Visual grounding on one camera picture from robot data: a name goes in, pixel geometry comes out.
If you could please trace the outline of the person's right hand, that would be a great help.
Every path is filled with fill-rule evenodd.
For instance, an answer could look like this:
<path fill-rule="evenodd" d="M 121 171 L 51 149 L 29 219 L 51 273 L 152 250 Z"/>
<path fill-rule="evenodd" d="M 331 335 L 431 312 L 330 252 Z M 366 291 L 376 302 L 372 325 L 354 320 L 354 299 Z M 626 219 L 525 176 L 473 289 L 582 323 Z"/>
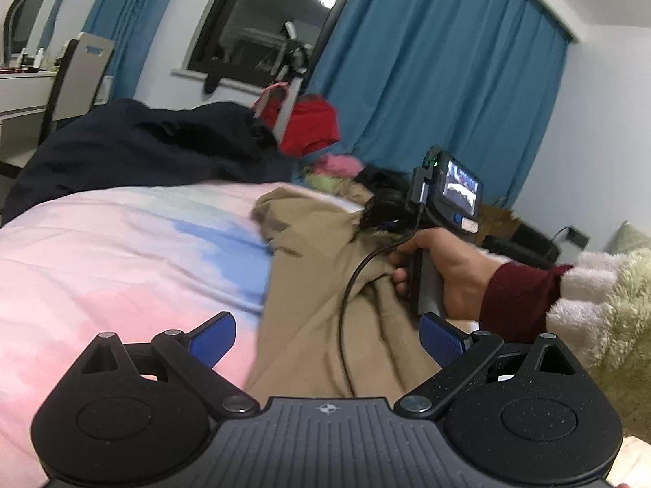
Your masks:
<path fill-rule="evenodd" d="M 503 261 L 487 257 L 446 229 L 420 230 L 389 255 L 389 261 L 395 268 L 392 281 L 397 294 L 407 293 L 407 266 L 418 250 L 429 253 L 442 277 L 443 305 L 447 315 L 453 320 L 477 322 L 489 282 L 503 266 Z"/>

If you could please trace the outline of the right forearm fluffy sleeve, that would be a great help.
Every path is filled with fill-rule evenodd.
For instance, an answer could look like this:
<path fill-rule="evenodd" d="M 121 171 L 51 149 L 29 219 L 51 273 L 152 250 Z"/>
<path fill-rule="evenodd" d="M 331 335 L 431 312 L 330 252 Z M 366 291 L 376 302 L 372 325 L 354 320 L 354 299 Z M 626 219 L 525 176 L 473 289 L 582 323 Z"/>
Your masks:
<path fill-rule="evenodd" d="M 492 276 L 480 327 L 525 344 L 557 335 L 623 420 L 650 439 L 650 251 L 584 253 L 542 270 L 509 262 Z"/>

